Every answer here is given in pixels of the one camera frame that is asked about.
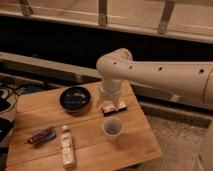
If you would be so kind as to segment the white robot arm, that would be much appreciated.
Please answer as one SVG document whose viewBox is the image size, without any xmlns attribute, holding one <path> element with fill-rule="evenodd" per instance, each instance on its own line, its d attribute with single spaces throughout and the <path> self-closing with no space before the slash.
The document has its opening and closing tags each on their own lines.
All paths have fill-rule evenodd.
<svg viewBox="0 0 213 171">
<path fill-rule="evenodd" d="M 108 100 L 118 107 L 122 81 L 130 80 L 213 107 L 213 62 L 134 61 L 120 48 L 101 56 L 96 68 L 102 77 L 97 104 Z"/>
</svg>

